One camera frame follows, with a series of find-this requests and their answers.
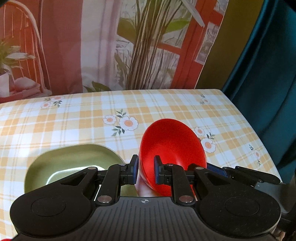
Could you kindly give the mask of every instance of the teal curtain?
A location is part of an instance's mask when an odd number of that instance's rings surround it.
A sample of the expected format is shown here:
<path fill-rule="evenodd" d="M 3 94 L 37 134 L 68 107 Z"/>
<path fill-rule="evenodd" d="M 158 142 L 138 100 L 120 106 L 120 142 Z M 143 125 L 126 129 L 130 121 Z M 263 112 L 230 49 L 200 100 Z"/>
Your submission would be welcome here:
<path fill-rule="evenodd" d="M 258 134 L 285 183 L 296 168 L 296 12 L 287 2 L 263 2 L 222 89 Z"/>

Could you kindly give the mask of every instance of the metal screw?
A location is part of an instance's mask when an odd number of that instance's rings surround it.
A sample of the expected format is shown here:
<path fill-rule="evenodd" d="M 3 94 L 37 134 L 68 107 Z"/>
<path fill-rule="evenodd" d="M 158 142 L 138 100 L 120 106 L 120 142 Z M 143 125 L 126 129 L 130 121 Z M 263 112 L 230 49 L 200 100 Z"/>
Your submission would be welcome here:
<path fill-rule="evenodd" d="M 183 195 L 183 196 L 179 197 L 179 200 L 181 202 L 188 203 L 188 202 L 192 202 L 193 201 L 193 197 L 191 197 L 189 195 Z"/>
<path fill-rule="evenodd" d="M 101 203 L 109 203 L 112 201 L 112 198 L 108 195 L 102 195 L 102 196 L 99 196 L 97 200 Z"/>

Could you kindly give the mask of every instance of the potted plant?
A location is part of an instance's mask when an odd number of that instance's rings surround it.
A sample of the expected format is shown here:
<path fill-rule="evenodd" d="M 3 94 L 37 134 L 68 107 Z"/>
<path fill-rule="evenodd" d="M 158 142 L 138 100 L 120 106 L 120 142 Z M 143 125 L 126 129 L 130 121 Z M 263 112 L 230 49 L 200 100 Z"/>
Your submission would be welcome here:
<path fill-rule="evenodd" d="M 22 68 L 20 61 L 34 59 L 33 55 L 20 52 L 20 46 L 10 45 L 7 39 L 0 41 L 0 97 L 9 96 L 9 76 L 13 68 Z"/>

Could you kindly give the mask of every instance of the white pot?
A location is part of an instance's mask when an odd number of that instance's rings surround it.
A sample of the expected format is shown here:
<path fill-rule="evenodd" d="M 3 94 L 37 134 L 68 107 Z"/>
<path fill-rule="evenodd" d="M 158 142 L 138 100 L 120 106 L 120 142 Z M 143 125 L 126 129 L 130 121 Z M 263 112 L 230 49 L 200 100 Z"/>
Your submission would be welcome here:
<path fill-rule="evenodd" d="M 0 97 L 9 96 L 9 74 L 0 75 Z"/>

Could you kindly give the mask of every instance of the table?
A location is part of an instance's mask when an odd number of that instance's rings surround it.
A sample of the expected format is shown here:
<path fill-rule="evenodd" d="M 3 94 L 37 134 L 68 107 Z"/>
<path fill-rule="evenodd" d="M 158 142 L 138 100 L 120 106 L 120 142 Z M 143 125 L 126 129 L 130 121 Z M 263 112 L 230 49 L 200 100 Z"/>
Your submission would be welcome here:
<path fill-rule="evenodd" d="M 207 162 L 280 177 L 257 134 L 220 90 L 110 91 L 8 102 L 0 105 L 0 239 L 16 234 L 9 208 L 24 193 L 26 171 L 37 156 L 97 143 L 129 162 L 146 128 L 162 118 L 195 131 Z M 136 187 L 140 196 L 155 195 L 140 178 Z"/>

